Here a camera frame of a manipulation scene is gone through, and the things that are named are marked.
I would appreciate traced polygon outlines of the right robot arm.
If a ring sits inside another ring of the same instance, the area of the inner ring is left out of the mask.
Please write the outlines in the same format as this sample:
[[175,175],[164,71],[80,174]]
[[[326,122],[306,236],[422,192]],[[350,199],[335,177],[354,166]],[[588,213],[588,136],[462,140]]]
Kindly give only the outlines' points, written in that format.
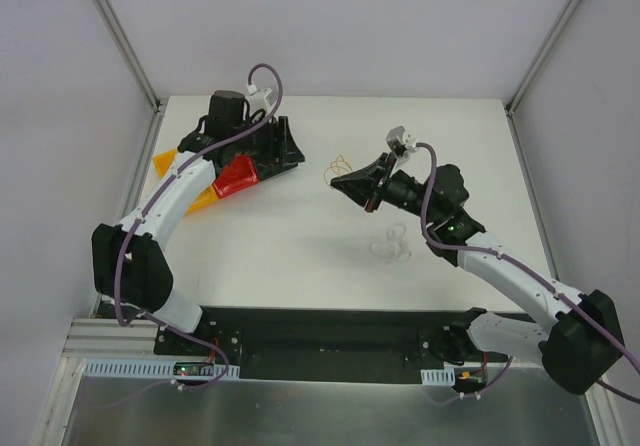
[[615,305],[599,290],[584,294],[536,272],[464,209],[469,194],[458,167],[434,165],[424,182],[397,169],[393,154],[335,177],[330,185],[367,212],[383,203],[419,217],[429,249],[487,282],[528,320],[472,308],[446,337],[454,361],[495,352],[541,366],[565,391],[581,395],[628,357]]

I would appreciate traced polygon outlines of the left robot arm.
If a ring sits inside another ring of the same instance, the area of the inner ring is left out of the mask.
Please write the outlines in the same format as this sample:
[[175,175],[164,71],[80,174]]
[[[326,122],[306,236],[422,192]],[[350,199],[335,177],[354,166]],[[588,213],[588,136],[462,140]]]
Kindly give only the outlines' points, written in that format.
[[304,162],[287,117],[275,114],[280,97],[274,87],[254,85],[246,93],[215,91],[150,196],[92,234],[96,291],[177,328],[176,341],[188,354],[204,353],[212,333],[202,307],[175,289],[164,249],[203,193],[224,198]]

